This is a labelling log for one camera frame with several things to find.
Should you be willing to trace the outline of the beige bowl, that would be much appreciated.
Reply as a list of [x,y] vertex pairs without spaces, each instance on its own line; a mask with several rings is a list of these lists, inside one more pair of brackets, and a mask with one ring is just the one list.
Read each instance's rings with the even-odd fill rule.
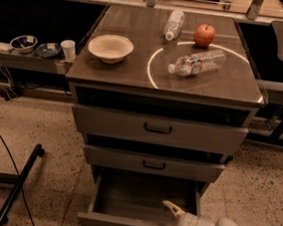
[[103,63],[116,64],[134,49],[133,42],[124,36],[101,35],[88,44],[90,54]]

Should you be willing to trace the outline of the grey drawer cabinet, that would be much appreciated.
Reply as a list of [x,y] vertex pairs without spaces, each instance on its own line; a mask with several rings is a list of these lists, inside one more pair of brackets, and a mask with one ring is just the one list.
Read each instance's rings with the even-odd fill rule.
[[[166,10],[111,5],[97,26],[96,36],[125,36],[133,42],[134,49],[117,64],[105,64],[90,51],[83,50],[66,75],[76,105],[248,130],[253,117],[266,102],[234,22],[228,17],[187,14],[181,36],[168,42],[162,32],[168,16]],[[170,74],[169,64],[181,56],[198,53],[199,47],[192,41],[193,30],[204,22],[216,29],[211,47],[226,54],[222,68],[189,77]],[[225,165],[233,155],[81,134],[85,146],[211,164]]]

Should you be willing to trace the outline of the grey middle drawer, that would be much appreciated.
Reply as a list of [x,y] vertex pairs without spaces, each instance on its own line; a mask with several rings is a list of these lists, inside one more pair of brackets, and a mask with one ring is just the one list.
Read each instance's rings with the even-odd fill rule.
[[200,182],[215,182],[224,170],[222,164],[170,158],[169,156],[108,149],[94,145],[84,147],[86,161],[90,165],[107,166],[138,173],[178,177]]

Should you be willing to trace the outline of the white paper cup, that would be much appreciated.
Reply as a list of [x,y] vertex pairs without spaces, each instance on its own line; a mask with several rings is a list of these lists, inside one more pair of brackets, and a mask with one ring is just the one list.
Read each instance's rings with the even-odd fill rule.
[[67,61],[75,61],[76,60],[76,48],[75,42],[73,40],[64,40],[61,42],[62,50],[64,51],[64,56]]

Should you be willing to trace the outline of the grey top drawer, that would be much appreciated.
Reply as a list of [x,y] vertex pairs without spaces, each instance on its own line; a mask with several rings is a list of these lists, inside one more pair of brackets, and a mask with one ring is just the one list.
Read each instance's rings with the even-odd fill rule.
[[193,122],[101,107],[75,105],[72,106],[72,111],[79,132],[222,155],[234,153],[248,133],[245,127]]

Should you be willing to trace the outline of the red apple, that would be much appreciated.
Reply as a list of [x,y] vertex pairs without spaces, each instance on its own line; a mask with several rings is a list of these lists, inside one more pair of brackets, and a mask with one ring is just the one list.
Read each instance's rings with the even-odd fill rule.
[[194,31],[194,42],[199,47],[209,46],[215,39],[214,27],[208,24],[199,25]]

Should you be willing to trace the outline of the black stand leg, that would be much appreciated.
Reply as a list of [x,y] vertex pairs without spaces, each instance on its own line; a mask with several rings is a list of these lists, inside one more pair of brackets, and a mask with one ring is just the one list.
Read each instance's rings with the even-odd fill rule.
[[28,161],[26,162],[24,168],[22,169],[22,172],[17,176],[15,184],[13,188],[11,189],[10,194],[8,195],[4,205],[0,209],[0,226],[3,226],[8,221],[8,213],[10,211],[10,208],[13,206],[13,203],[15,202],[15,199],[17,195],[23,190],[24,182],[27,178],[27,176],[30,173],[31,167],[34,165],[35,160],[44,155],[45,149],[42,147],[41,144],[37,144],[32,154],[30,154]]

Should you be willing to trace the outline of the grey bottom drawer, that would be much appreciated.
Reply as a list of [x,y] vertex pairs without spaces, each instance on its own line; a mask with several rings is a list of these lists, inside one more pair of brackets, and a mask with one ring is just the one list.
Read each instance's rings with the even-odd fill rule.
[[199,215],[200,197],[208,186],[180,177],[98,167],[96,188],[86,212],[78,214],[84,226],[173,226],[168,200]]

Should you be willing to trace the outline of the grey side shelf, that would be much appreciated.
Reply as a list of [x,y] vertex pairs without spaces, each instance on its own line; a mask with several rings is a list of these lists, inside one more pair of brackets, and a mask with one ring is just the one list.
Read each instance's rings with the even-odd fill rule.
[[64,59],[42,59],[35,54],[22,55],[20,53],[0,52],[0,65],[19,70],[29,70],[39,73],[65,75],[72,66],[72,61]]

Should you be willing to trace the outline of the white bowl on shelf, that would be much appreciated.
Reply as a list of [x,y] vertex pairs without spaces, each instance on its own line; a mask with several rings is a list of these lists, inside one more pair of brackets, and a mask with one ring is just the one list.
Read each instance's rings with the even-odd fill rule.
[[14,51],[18,51],[21,54],[28,54],[35,50],[38,39],[31,35],[18,36],[12,39],[10,46]]

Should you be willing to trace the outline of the clear plastic bottle lying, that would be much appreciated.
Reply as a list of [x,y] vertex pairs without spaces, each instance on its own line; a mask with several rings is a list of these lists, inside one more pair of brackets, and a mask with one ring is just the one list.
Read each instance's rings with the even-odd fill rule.
[[188,77],[221,69],[226,60],[222,50],[211,50],[193,53],[179,57],[176,62],[169,64],[167,71],[170,74]]

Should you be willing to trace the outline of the white labelled plastic bottle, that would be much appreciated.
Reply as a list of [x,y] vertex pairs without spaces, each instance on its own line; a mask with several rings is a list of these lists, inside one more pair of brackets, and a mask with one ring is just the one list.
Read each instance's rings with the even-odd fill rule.
[[175,40],[178,37],[181,27],[183,27],[184,17],[185,14],[182,11],[174,10],[171,12],[163,29],[167,41]]

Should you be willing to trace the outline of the grey drawer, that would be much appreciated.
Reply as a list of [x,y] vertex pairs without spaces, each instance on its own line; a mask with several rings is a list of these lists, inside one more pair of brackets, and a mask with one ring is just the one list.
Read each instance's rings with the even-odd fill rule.
[[245,127],[193,122],[101,107],[75,105],[72,106],[72,111],[79,132],[222,155],[234,153],[248,133]]
[[222,164],[170,158],[169,156],[108,149],[94,145],[84,147],[86,161],[90,165],[107,166],[138,173],[178,177],[200,182],[215,182],[224,170]]
[[180,177],[98,167],[96,188],[86,212],[78,214],[84,226],[173,226],[168,200],[199,215],[200,197],[208,186]]

